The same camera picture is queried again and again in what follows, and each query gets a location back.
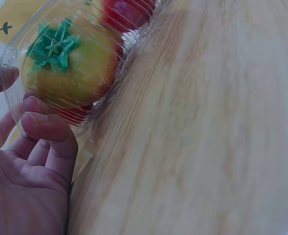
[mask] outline light wood surface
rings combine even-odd
[[[288,235],[288,0],[173,0],[99,119],[71,235]]]

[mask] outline plastic clamshell package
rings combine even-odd
[[[18,127],[23,98],[34,94],[82,131],[112,94],[166,2],[49,0],[0,59],[0,82]],[[6,77],[4,67],[19,68],[19,77]]]

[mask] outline red tomato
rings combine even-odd
[[[120,32],[140,28],[152,16],[156,0],[103,0],[102,19]]]

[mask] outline tomato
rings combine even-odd
[[[140,28],[149,21],[156,0],[103,0],[102,20],[120,32]]]
[[[80,35],[80,41],[69,53],[66,72],[58,73],[45,65],[30,73],[34,60],[28,56],[21,69],[25,89],[64,109],[90,105],[103,97],[114,82],[118,67],[116,46],[106,34],[88,21],[73,20],[73,25],[70,32]]]

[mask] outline hand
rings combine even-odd
[[[18,75],[6,68],[4,77]],[[0,150],[0,235],[64,234],[77,142],[68,124],[36,97],[24,98],[23,111],[24,131]],[[0,120],[0,148],[14,126],[10,113]]]

